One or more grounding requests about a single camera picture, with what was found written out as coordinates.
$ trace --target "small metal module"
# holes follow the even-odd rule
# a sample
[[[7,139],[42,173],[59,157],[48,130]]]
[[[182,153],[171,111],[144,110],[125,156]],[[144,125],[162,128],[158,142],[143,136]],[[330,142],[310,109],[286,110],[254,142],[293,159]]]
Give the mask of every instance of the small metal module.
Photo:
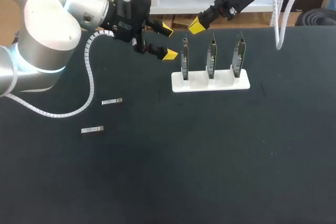
[[[246,51],[246,44],[243,38],[243,34],[240,33],[237,38],[236,47],[232,59],[233,73],[236,78],[240,77],[240,72],[242,70],[243,61],[245,57],[245,51]]]
[[[85,128],[85,129],[82,129],[81,132],[83,134],[83,133],[90,133],[90,132],[97,132],[97,131],[104,131],[104,126]]]
[[[101,105],[112,104],[112,103],[121,103],[121,102],[122,102],[122,98],[118,98],[118,99],[102,101]]]
[[[206,66],[208,70],[209,79],[215,78],[216,56],[217,56],[217,44],[215,40],[215,35],[213,34],[213,39],[210,42],[207,60],[206,60]]]
[[[181,69],[183,80],[188,80],[188,72],[189,72],[189,48],[188,48],[188,39],[183,39],[183,49],[181,53]]]

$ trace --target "white stand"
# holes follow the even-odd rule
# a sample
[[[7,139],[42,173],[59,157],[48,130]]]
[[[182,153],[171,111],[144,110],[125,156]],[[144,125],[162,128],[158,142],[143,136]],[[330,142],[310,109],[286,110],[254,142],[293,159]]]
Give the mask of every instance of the white stand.
[[[242,69],[240,78],[235,78],[232,65],[227,70],[215,70],[215,78],[209,79],[207,70],[188,73],[189,80],[183,80],[182,72],[172,73],[172,88],[178,92],[200,92],[249,89],[250,82],[247,72]]]

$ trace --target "black table surface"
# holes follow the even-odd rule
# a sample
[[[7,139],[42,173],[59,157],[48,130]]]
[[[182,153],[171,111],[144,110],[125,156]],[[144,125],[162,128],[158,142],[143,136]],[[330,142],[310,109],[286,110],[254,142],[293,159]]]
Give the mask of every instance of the black table surface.
[[[239,32],[214,32],[217,69]],[[83,113],[50,119],[0,99],[0,223],[335,223],[335,33],[288,28],[276,51],[272,29],[243,29],[251,88],[205,93],[172,92],[179,59],[99,37]],[[181,51],[185,35],[146,36]],[[205,69],[212,32],[187,36],[190,70]],[[19,96],[53,113],[82,106],[87,38],[55,87]]]

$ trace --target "wire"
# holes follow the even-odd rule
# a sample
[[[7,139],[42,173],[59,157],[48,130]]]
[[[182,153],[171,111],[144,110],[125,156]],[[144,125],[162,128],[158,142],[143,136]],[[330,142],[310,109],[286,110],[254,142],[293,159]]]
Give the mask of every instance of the wire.
[[[21,98],[13,95],[13,94],[8,94],[6,95],[6,97],[13,99],[14,101],[17,101],[18,103],[22,104],[23,106],[27,107],[28,109],[40,114],[40,115],[44,115],[47,116],[49,118],[68,118],[70,116],[74,116],[79,114],[80,112],[84,111],[91,103],[92,99],[93,99],[93,94],[94,94],[94,81],[93,81],[93,75],[92,75],[92,71],[91,71],[91,67],[90,67],[90,61],[89,61],[89,52],[90,52],[90,47],[92,45],[92,42],[94,41],[94,39],[96,39],[98,36],[100,35],[107,35],[110,37],[114,37],[114,34],[112,31],[108,31],[108,30],[101,30],[101,31],[97,31],[95,32],[93,35],[91,35],[91,37],[88,39],[88,42],[86,43],[86,48],[85,48],[85,53],[84,53],[84,59],[85,59],[85,65],[86,65],[86,70],[88,72],[88,76],[89,76],[89,81],[90,81],[90,94],[89,94],[89,98],[87,100],[87,102],[78,110],[75,110],[71,113],[66,113],[66,114],[52,114],[52,113],[48,113],[45,112],[43,110],[40,110],[34,106],[32,106],[31,104],[27,103],[26,101],[22,100]]]
[[[295,0],[289,0],[288,4],[286,6],[285,9],[285,13],[284,16],[282,18],[282,23],[281,23],[281,30],[280,30],[280,34],[279,34],[279,20],[278,20],[278,5],[277,5],[277,0],[272,0],[273,2],[273,16],[275,17],[275,25],[274,25],[274,29],[275,29],[275,40],[276,40],[276,47],[277,50],[280,50],[282,47],[282,44],[284,43],[284,38],[285,38],[285,31],[286,31],[286,25],[287,25],[287,21],[290,15],[290,11],[293,7],[293,4],[295,2]]]

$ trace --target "black hose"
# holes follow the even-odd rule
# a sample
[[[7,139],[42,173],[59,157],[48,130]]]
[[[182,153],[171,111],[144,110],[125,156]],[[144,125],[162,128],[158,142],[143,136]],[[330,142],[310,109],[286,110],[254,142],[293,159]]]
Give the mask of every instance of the black hose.
[[[295,26],[336,26],[336,11],[318,8],[301,13]]]

